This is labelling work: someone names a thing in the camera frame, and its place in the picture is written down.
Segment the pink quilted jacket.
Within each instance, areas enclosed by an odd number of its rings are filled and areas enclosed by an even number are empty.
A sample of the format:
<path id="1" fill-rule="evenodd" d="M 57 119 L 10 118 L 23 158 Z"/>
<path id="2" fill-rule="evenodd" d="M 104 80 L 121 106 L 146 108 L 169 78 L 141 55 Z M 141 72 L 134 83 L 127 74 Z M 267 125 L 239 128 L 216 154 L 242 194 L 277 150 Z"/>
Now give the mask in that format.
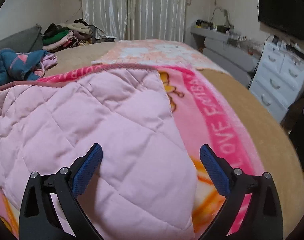
<path id="1" fill-rule="evenodd" d="M 0 190 L 31 224 L 80 239 L 191 239 L 196 168 L 155 67 L 0 87 Z"/>

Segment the pile of mixed clothes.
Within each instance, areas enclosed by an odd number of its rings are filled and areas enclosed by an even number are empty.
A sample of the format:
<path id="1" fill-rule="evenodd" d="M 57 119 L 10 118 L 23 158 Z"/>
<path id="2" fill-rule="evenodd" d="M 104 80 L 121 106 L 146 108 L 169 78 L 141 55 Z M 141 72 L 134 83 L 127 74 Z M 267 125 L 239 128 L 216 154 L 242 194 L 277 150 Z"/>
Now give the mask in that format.
<path id="1" fill-rule="evenodd" d="M 94 25 L 89 25 L 79 19 L 73 23 L 51 23 L 42 34 L 42 49 L 56 52 L 95 43 L 114 42 L 115 40 L 115 37 L 106 36 Z"/>

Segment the tan bed sheet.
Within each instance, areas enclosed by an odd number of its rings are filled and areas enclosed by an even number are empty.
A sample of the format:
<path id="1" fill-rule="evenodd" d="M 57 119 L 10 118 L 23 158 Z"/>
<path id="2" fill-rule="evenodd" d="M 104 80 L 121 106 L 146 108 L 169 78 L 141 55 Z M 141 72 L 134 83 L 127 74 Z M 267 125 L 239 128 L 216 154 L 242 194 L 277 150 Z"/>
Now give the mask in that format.
<path id="1" fill-rule="evenodd" d="M 98 43 L 58 51 L 58 64 L 46 74 L 63 74 L 90 66 L 116 43 Z M 290 236 L 304 216 L 304 176 L 292 143 L 268 111 L 234 77 L 211 69 L 196 71 L 222 94 L 249 132 L 264 168 L 271 172 L 276 183 L 283 212 L 284 237 Z"/>

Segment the pink cartoon fleece blanket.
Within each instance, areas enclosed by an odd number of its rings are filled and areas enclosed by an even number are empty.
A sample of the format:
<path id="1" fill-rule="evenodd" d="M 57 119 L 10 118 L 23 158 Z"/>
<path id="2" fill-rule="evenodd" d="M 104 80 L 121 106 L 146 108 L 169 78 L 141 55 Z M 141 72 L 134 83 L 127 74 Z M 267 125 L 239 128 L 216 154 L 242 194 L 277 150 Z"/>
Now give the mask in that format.
<path id="1" fill-rule="evenodd" d="M 224 197 L 200 161 L 264 168 L 232 107 L 200 73 L 106 64 L 0 87 L 0 190 L 20 207 L 29 175 L 57 172 L 93 144 L 103 161 L 78 200 L 105 239 L 197 239 Z"/>

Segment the white drawer dresser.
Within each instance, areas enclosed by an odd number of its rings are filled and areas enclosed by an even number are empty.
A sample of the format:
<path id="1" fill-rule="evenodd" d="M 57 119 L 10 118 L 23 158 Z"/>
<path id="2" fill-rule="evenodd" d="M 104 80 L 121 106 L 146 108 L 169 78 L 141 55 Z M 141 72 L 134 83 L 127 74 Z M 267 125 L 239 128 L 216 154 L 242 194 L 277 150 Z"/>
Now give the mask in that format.
<path id="1" fill-rule="evenodd" d="M 249 91 L 281 123 L 289 107 L 304 92 L 304 60 L 265 42 Z"/>

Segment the teal floral comforter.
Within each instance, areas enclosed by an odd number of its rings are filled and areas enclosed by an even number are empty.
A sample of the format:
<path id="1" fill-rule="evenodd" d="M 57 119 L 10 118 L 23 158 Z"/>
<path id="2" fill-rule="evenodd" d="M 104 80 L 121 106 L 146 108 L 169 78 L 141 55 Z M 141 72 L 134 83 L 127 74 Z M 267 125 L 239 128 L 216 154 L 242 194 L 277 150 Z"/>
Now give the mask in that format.
<path id="1" fill-rule="evenodd" d="M 0 87 L 14 81 L 35 81 L 58 62 L 57 56 L 46 50 L 17 53 L 0 50 Z"/>

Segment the grey desk unit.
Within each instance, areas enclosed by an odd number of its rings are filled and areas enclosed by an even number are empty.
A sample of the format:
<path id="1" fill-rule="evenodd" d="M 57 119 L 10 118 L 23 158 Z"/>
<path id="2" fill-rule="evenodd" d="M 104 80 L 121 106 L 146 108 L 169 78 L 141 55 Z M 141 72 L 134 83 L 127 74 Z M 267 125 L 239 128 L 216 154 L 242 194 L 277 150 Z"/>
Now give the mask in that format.
<path id="1" fill-rule="evenodd" d="M 215 30 L 191 27 L 190 32 L 198 46 L 204 46 L 203 55 L 231 74 L 239 83 L 249 88 L 255 75 L 260 53 L 240 42 L 232 45 L 227 34 Z"/>

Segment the grey headboard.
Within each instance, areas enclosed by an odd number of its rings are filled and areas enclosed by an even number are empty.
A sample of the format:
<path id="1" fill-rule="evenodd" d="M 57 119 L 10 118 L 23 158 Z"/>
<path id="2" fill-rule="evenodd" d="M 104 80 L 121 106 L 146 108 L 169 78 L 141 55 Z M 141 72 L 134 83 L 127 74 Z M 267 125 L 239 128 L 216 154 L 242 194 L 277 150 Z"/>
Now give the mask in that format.
<path id="1" fill-rule="evenodd" d="M 41 50 L 43 47 L 41 29 L 42 27 L 37 24 L 0 40 L 0 50 L 12 49 L 17 53 Z"/>

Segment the pale pink kitty blanket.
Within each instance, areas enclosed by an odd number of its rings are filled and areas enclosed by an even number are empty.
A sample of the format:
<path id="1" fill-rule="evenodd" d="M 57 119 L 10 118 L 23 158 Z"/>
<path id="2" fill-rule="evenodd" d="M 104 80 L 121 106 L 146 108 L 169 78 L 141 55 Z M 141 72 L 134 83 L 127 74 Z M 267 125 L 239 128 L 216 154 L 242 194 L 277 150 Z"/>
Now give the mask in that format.
<path id="1" fill-rule="evenodd" d="M 188 69 L 211 69 L 222 73 L 226 70 L 189 45 L 177 41 L 134 40 L 118 41 L 96 64 L 134 63 L 149 66 L 177 66 Z"/>

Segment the white pleated curtain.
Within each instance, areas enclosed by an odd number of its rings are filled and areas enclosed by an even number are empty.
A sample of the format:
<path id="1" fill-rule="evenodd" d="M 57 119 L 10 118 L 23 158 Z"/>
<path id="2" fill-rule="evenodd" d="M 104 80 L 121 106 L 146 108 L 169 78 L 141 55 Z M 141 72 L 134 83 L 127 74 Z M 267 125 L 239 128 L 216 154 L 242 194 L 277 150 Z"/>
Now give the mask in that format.
<path id="1" fill-rule="evenodd" d="M 83 20 L 96 39 L 182 42 L 186 0 L 82 0 Z"/>

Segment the black wall television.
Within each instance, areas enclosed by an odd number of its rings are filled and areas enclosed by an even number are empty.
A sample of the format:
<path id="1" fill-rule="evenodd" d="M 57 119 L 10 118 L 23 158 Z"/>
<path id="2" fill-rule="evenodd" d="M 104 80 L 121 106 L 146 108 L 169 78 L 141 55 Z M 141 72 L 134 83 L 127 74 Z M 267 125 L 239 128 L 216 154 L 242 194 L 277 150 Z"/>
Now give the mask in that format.
<path id="1" fill-rule="evenodd" d="M 304 11 L 296 0 L 259 0 L 258 21 L 304 41 Z"/>

